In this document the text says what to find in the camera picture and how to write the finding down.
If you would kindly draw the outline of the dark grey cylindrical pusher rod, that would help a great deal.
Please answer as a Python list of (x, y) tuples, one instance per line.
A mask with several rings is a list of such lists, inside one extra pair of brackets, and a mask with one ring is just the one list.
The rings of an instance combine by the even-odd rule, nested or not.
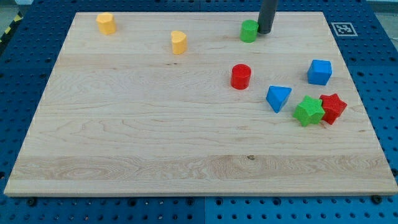
[(278, 0), (263, 0), (257, 19), (258, 33), (268, 34), (272, 30), (272, 25), (277, 10)]

